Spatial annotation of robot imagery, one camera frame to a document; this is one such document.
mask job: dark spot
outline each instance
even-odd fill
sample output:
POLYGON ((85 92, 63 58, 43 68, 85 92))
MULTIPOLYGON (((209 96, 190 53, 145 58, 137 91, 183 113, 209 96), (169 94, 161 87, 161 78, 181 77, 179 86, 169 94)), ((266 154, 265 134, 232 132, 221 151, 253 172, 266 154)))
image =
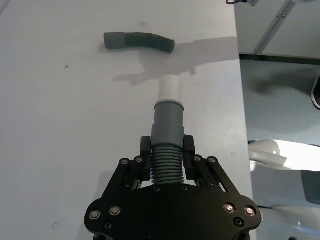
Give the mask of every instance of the dark spot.
POLYGON ((147 23, 146 21, 140 21, 140 22, 139 22, 139 25, 140 25, 142 28, 145 28, 145 27, 148 25, 148 23, 147 23))
POLYGON ((52 228, 53 230, 56 230, 58 227, 59 227, 59 223, 58 223, 58 222, 54 222, 54 223, 52 224, 52 226, 51 226, 51 228, 52 228))
POLYGON ((246 233, 241 233, 238 240, 246 240, 248 235, 246 233))

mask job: screw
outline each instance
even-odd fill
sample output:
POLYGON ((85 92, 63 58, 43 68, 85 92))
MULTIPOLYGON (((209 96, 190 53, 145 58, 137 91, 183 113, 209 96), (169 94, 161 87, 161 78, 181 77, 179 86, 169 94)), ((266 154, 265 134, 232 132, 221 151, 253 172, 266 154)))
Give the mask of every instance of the screw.
POLYGON ((137 162, 137 163, 141 163, 142 162, 142 157, 140 157, 140 156, 137 156, 136 158, 135 158, 135 161, 137 162))
POLYGON ((116 215, 118 215, 120 212, 121 212, 121 208, 118 207, 118 206, 113 206, 113 207, 111 207, 111 208, 110 208, 110 211, 109 211, 109 213, 110 213, 111 216, 116 216, 116 215))
POLYGON ((101 212, 99 210, 93 210, 92 212, 90 212, 89 219, 96 220, 100 218, 100 215, 101 215, 101 212))
POLYGON ((188 191, 188 187, 187 186, 182 186, 181 187, 182 191, 187 192, 188 191))
POLYGON ((194 156, 194 158, 193 158, 194 160, 196 160, 197 162, 198 161, 200 161, 201 160, 201 157, 199 157, 199 156, 194 156))
POLYGON ((123 165, 126 165, 127 163, 128 163, 129 161, 128 161, 128 159, 121 159, 121 164, 123 164, 123 165))
POLYGON ((240 217, 236 217, 235 219, 233 219, 233 223, 239 228, 245 225, 244 221, 240 217))
POLYGON ((111 224, 111 222, 108 221, 105 223, 104 229, 109 230, 110 228, 112 228, 112 224, 111 224))
POLYGON ((213 157, 209 157, 208 160, 209 160, 210 163, 215 163, 216 162, 216 159, 214 159, 213 157))
POLYGON ((226 210, 230 214, 232 214, 235 211, 235 208, 230 204, 225 204, 223 207, 224 210, 226 210))
POLYGON ((251 208, 251 207, 245 207, 244 211, 246 214, 248 214, 249 216, 254 216, 256 215, 255 211, 251 208))

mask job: white pipe end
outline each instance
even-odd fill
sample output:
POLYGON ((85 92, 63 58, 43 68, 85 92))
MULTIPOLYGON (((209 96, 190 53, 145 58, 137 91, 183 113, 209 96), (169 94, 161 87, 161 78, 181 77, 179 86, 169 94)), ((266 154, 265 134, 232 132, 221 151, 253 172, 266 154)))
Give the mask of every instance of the white pipe end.
POLYGON ((157 103, 163 101, 174 101, 182 105, 181 80, 176 75, 166 75, 159 80, 159 95, 157 103))

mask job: white table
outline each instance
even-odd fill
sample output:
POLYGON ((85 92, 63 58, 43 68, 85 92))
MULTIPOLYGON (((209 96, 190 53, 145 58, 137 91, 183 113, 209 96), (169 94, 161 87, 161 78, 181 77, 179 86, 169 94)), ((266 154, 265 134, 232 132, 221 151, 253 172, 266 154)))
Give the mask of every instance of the white table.
POLYGON ((224 0, 11 0, 0 16, 0 239, 91 240, 84 213, 151 134, 158 78, 185 133, 251 197, 234 9, 224 0), (107 51, 104 32, 174 39, 107 51))

